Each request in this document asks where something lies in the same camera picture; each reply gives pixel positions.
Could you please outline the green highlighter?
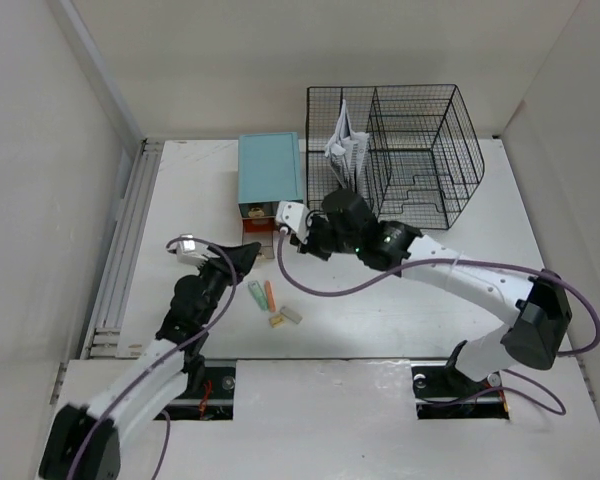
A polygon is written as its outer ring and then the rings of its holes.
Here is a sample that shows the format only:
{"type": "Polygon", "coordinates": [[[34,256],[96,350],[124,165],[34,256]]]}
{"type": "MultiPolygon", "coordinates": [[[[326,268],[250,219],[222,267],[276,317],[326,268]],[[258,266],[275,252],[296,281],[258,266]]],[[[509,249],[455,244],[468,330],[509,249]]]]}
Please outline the green highlighter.
{"type": "Polygon", "coordinates": [[[262,289],[260,283],[258,281],[250,281],[247,284],[247,286],[248,286],[248,290],[249,290],[250,294],[252,295],[252,297],[254,298],[256,303],[258,304],[259,308],[263,311],[267,311],[268,310],[268,300],[267,300],[266,293],[262,289]]]}

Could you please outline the orange highlighter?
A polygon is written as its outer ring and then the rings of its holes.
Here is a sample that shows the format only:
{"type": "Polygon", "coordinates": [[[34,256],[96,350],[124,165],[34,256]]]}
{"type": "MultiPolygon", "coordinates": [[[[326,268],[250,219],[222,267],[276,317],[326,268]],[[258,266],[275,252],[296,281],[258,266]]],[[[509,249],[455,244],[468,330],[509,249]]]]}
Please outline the orange highlighter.
{"type": "Polygon", "coordinates": [[[275,299],[274,299],[274,295],[273,295],[272,284],[269,280],[266,280],[264,282],[264,290],[265,290],[265,295],[266,295],[266,299],[267,299],[268,310],[270,312],[276,312],[277,308],[276,308],[275,299]]]}

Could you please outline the white paper booklet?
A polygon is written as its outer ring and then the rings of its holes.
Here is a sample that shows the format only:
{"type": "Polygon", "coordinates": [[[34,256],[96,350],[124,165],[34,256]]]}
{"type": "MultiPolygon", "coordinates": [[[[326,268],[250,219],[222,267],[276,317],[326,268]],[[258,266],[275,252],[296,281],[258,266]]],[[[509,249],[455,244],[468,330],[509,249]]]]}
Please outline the white paper booklet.
{"type": "Polygon", "coordinates": [[[324,147],[325,157],[341,187],[358,190],[368,144],[369,134],[353,130],[347,101],[342,100],[334,133],[324,147]]]}

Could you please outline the teal mini drawer cabinet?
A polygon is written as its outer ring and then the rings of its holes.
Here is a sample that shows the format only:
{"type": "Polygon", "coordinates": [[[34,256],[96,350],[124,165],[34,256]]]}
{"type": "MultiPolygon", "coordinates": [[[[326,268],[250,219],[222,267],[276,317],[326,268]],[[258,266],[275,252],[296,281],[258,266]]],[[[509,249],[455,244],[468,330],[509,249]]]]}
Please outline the teal mini drawer cabinet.
{"type": "Polygon", "coordinates": [[[261,244],[259,257],[275,257],[275,217],[282,201],[302,202],[305,187],[295,132],[242,135],[238,141],[238,208],[242,242],[261,244]]]}

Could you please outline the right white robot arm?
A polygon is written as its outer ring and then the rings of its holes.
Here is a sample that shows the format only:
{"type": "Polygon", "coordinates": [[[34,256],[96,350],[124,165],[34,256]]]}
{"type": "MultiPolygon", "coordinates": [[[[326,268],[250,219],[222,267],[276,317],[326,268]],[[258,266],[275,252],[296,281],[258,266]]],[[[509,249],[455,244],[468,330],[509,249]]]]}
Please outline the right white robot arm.
{"type": "Polygon", "coordinates": [[[515,365],[553,367],[572,313],[564,286],[551,272],[474,262],[416,227],[378,219],[348,189],[327,195],[320,214],[302,203],[282,202],[276,221],[292,233],[290,242],[302,254],[322,260],[351,254],[372,270],[439,288],[494,315],[499,328],[452,351],[443,369],[450,391],[467,393],[490,374],[515,365]]]}

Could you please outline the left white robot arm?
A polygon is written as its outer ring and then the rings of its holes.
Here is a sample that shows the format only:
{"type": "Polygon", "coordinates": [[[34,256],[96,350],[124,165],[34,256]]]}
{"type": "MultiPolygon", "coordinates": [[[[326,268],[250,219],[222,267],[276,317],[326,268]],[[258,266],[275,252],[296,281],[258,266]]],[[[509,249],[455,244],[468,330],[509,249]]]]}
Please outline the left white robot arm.
{"type": "Polygon", "coordinates": [[[261,248],[210,244],[194,274],[174,286],[164,320],[144,352],[101,393],[67,403],[53,419],[38,467],[40,479],[115,479],[126,445],[172,400],[203,387],[202,346],[226,313],[261,248]]]}

